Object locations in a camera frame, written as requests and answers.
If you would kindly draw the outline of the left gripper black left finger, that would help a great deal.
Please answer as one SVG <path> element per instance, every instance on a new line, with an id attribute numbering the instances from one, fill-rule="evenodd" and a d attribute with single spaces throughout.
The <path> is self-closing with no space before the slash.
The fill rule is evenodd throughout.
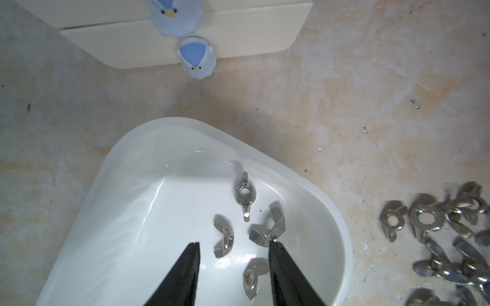
<path id="1" fill-rule="evenodd" d="M 194 306 L 200 269 L 200 244 L 187 245 L 146 306 Z"/>

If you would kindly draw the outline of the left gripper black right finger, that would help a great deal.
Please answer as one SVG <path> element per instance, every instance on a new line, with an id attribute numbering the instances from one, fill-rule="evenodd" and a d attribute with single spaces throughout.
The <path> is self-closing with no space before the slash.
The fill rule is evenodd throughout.
<path id="1" fill-rule="evenodd" d="M 269 267 L 274 305 L 325 306 L 280 242 L 269 244 Z"/>

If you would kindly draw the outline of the silver wing nut eleventh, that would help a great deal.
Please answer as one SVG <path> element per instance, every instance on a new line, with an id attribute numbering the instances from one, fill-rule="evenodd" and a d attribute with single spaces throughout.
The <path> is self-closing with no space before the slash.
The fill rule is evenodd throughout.
<path id="1" fill-rule="evenodd" d="M 269 273 L 269 261 L 265 258 L 250 260 L 242 275 L 242 283 L 246 296 L 253 301 L 259 290 L 259 278 Z"/>

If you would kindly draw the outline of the white storage tray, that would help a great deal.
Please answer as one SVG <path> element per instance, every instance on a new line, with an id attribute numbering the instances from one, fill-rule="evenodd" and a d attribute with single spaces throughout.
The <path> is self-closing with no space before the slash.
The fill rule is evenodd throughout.
<path id="1" fill-rule="evenodd" d="M 247 172 L 256 191 L 245 222 L 234 191 Z M 353 275 L 353 247 L 334 202 L 313 183 L 238 139 L 186 118 L 147 122 L 110 151 L 38 298 L 38 305 L 144 305 L 185 247 L 200 244 L 197 305 L 271 305 L 271 282 L 245 294 L 242 275 L 268 250 L 249 240 L 279 201 L 279 237 L 315 292 L 341 305 Z M 224 216 L 234 246 L 217 259 Z"/>

